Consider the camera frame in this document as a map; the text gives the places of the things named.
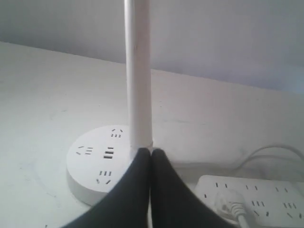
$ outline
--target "white desk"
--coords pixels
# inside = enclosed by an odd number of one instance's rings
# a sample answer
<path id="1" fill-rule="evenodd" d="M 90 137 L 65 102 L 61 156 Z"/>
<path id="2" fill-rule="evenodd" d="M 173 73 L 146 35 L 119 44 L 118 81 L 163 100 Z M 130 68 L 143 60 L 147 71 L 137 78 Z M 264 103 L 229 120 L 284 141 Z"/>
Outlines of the white desk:
<path id="1" fill-rule="evenodd" d="M 225 168 L 276 142 L 304 151 L 304 96 L 156 70 L 152 91 L 155 146 L 176 166 Z M 125 65 L 0 43 L 0 227 L 57 228 L 87 210 L 66 153 L 107 124 L 127 124 Z"/>

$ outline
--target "white wall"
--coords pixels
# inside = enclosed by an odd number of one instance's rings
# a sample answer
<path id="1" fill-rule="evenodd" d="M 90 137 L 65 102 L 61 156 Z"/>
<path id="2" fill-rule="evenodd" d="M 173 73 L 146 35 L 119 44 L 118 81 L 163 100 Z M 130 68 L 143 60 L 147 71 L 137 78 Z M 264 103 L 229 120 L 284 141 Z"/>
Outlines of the white wall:
<path id="1" fill-rule="evenodd" d="M 303 0 L 151 0 L 152 68 L 304 93 Z M 1 0 L 0 40 L 124 62 L 123 0 Z"/>

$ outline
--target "desk surface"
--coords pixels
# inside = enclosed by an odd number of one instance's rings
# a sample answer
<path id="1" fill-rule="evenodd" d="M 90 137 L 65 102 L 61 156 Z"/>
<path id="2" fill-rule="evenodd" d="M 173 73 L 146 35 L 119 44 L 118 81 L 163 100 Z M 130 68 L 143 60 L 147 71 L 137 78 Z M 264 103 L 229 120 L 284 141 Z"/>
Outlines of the desk surface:
<path id="1" fill-rule="evenodd" d="M 55 228 L 87 206 L 66 183 L 81 134 L 127 124 L 125 65 L 0 43 L 0 227 Z M 153 136 L 175 164 L 229 167 L 260 146 L 304 151 L 304 96 L 152 71 Z"/>

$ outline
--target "white round base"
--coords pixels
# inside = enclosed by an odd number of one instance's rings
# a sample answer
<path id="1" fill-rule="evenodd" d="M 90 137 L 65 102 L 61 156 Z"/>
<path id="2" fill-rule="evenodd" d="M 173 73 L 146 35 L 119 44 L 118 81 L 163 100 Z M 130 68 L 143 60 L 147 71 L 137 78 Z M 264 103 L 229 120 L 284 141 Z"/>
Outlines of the white round base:
<path id="1" fill-rule="evenodd" d="M 66 162 L 72 193 L 86 204 L 98 203 L 131 163 L 128 126 L 104 126 L 83 134 L 70 147 Z"/>

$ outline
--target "power socket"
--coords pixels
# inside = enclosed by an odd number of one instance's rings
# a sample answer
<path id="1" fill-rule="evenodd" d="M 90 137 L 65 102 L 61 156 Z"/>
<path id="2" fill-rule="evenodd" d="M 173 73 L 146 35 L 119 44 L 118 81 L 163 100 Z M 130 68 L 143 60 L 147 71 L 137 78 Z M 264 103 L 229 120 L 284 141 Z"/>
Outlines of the power socket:
<path id="1" fill-rule="evenodd" d="M 121 179 L 131 163 L 128 126 L 104 126 L 80 136 L 67 157 L 67 182 L 80 201 L 94 205 Z"/>
<path id="2" fill-rule="evenodd" d="M 197 197 L 216 212 L 218 192 L 233 189 L 243 195 L 252 225 L 257 227 L 303 228 L 304 183 L 205 175 L 195 188 Z"/>

